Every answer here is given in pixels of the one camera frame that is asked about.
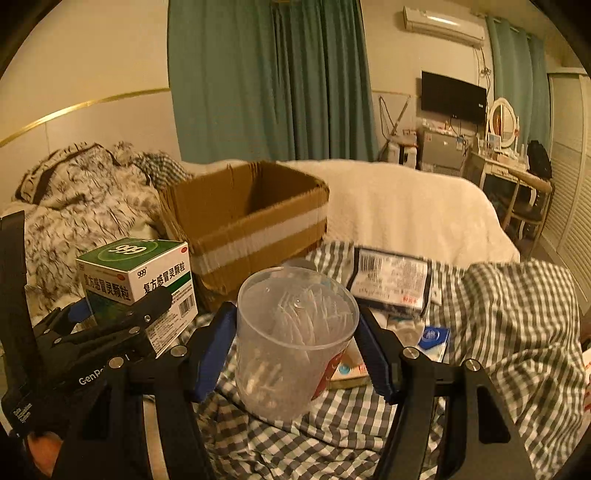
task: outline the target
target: green curtain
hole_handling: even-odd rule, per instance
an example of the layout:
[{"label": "green curtain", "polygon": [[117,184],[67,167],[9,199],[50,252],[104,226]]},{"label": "green curtain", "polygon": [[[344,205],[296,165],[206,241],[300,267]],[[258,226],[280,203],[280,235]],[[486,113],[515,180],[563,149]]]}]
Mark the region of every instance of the green curtain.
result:
[{"label": "green curtain", "polygon": [[486,18],[495,69],[495,98],[505,97],[519,116],[519,144],[550,148],[550,86],[544,43],[505,19]]},{"label": "green curtain", "polygon": [[170,0],[168,76],[184,161],[375,158],[358,0]]}]

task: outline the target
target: white wardrobe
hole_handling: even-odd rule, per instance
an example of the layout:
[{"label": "white wardrobe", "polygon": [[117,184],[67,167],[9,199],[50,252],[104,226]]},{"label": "white wardrobe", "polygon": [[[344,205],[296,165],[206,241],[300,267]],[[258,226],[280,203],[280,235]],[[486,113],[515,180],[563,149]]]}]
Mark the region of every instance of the white wardrobe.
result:
[{"label": "white wardrobe", "polygon": [[560,69],[548,78],[556,191],[541,244],[573,273],[586,312],[591,305],[591,80],[582,69]]}]

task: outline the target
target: white blanket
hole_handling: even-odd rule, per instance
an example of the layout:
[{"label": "white blanket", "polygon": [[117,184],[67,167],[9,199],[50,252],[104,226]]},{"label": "white blanket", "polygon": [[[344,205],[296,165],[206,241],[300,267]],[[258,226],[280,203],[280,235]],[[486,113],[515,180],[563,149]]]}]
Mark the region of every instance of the white blanket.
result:
[{"label": "white blanket", "polygon": [[[204,174],[227,163],[241,162],[183,163],[183,167]],[[495,209],[467,180],[391,163],[322,160],[286,165],[328,184],[327,241],[353,241],[455,267],[519,261]]]}]

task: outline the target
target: black monitor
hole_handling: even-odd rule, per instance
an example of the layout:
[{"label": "black monitor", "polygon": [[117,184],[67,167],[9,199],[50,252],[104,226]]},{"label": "black monitor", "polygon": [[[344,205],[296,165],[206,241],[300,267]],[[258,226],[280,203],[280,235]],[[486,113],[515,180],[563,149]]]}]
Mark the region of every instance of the black monitor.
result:
[{"label": "black monitor", "polygon": [[483,125],[486,120],[486,89],[444,75],[423,72],[421,110]]}]

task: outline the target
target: gold trim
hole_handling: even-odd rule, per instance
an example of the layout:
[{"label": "gold trim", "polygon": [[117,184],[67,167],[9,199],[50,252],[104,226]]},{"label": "gold trim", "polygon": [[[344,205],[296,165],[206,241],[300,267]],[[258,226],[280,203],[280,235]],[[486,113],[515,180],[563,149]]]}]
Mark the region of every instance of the gold trim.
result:
[{"label": "gold trim", "polygon": [[50,113],[49,115],[46,115],[46,116],[40,118],[39,120],[35,120],[34,122],[31,122],[30,124],[24,126],[23,128],[21,128],[17,132],[13,133],[12,135],[9,135],[4,140],[0,140],[0,148],[3,147],[4,145],[6,145],[7,143],[10,143],[15,138],[18,138],[21,135],[24,135],[29,130],[32,130],[33,128],[38,127],[39,125],[43,125],[43,124],[49,122],[50,120],[53,120],[54,118],[57,118],[59,116],[65,115],[70,112],[73,112],[75,110],[79,110],[81,108],[85,108],[85,107],[91,106],[91,105],[96,105],[97,103],[113,102],[115,100],[121,100],[124,98],[139,97],[142,95],[151,95],[153,93],[161,93],[161,92],[169,92],[169,91],[170,91],[169,87],[153,88],[150,90],[138,90],[137,92],[120,93],[118,95],[113,95],[113,96],[102,98],[99,100],[88,100],[87,102],[77,103],[76,105],[62,108],[61,110],[58,110],[57,112]]}]

